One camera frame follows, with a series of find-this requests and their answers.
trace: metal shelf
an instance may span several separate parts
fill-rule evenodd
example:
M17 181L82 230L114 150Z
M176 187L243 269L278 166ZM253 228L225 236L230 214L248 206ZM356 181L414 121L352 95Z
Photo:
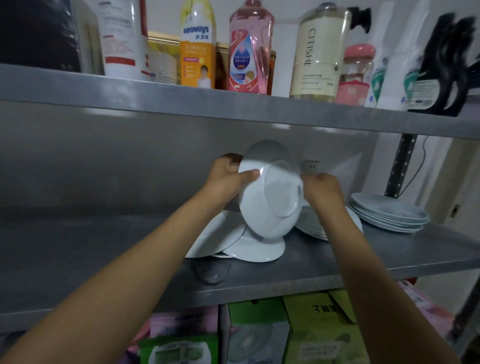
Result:
M480 139L463 118L206 90L0 64L0 100Z
M0 224L0 332L26 329L80 284L162 223L169 212L3 220ZM399 234L364 223L364 234L396 279L480 268L480 244L429 224ZM271 263L185 259L156 310L235 302L343 286L328 243L297 229ZM222 277L206 285L199 277Z

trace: forearm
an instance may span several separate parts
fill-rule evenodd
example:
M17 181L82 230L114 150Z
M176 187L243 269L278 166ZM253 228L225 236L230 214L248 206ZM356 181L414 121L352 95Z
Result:
M4 357L11 363L111 363L151 314L208 222L221 210L200 191L160 227L56 307Z
M343 204L318 213L371 362L458 363L453 350L387 272Z

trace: hand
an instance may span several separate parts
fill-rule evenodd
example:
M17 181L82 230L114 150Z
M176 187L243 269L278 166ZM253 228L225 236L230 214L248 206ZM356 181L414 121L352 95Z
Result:
M259 170L238 173L242 159L239 154L228 153L213 162L202 191L220 210L237 195L244 184L253 182L260 176Z
M343 192L335 176L327 173L302 175L303 194L319 215L337 207L345 209Z

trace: cable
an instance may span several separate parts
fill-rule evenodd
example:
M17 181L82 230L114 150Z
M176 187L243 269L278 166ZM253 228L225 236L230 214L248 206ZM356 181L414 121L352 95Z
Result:
M423 144L421 145L421 148L423 149L423 159L421 160L421 163L420 163L420 166L419 168L417 169L417 171L415 172L415 174L413 175L412 179L410 180L410 182L408 182L408 184L405 186L405 188L403 189L402 192L400 192L400 194L398 195L398 197L400 197L403 192L405 192L405 190L408 188L408 186L410 186L410 184L413 182L413 180L415 179L415 177L417 176L417 174L420 172L420 169L423 167L423 163L425 163L425 158L427 157L427 151L425 149L425 142L427 141L429 135L423 140Z

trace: power outlet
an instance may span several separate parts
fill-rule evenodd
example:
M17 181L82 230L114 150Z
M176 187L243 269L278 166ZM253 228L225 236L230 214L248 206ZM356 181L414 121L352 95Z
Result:
M301 164L302 173L320 173L320 162L317 160L305 160Z

